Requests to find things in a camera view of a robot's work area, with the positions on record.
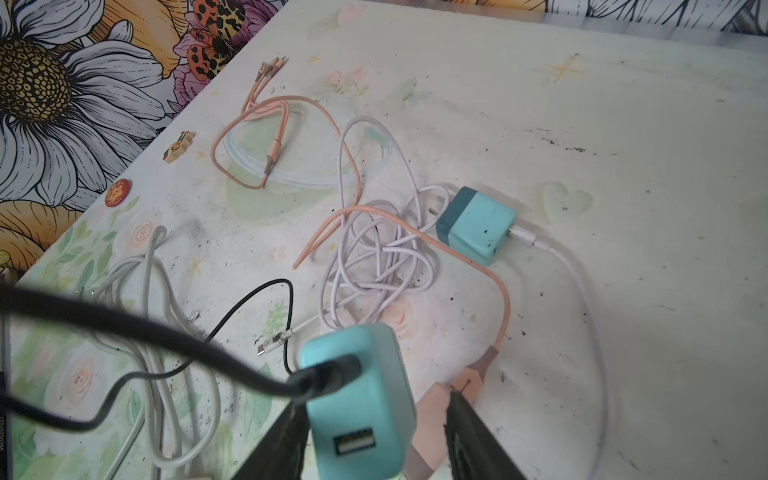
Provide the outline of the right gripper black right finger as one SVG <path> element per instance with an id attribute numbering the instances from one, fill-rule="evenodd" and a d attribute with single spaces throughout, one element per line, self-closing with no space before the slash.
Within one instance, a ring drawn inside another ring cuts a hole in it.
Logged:
<path id="1" fill-rule="evenodd" d="M 454 480 L 525 479 L 472 405 L 458 391 L 450 392 L 444 430 Z"/>

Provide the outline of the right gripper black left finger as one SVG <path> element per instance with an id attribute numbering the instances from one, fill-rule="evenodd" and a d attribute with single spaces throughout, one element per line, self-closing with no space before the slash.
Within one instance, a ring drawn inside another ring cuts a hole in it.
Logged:
<path id="1" fill-rule="evenodd" d="M 299 480 L 309 432 L 306 406 L 289 403 L 232 479 Z"/>

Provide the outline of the pink brown USB charger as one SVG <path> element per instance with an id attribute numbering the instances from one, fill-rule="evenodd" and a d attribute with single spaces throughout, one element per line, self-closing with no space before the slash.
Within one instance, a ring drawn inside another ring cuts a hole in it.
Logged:
<path id="1" fill-rule="evenodd" d="M 449 401 L 448 387 L 436 382 L 417 402 L 416 431 L 402 471 L 406 479 L 429 479 L 446 460 L 445 425 Z"/>

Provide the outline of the teal charger with black cable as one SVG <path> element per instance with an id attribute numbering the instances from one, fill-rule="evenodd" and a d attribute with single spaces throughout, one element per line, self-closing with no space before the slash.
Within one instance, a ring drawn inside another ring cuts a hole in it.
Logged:
<path id="1" fill-rule="evenodd" d="M 417 414 L 397 336 L 385 324 L 353 326 L 305 344 L 300 366 L 355 358 L 359 375 L 307 403 L 321 479 L 390 479 L 402 470 Z"/>

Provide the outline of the teal charger with white cable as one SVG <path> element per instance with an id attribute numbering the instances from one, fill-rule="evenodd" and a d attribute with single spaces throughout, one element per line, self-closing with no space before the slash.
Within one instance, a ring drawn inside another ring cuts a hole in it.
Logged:
<path id="1" fill-rule="evenodd" d="M 439 216 L 436 231 L 452 250 L 489 266 L 516 219 L 516 210 L 464 186 Z"/>

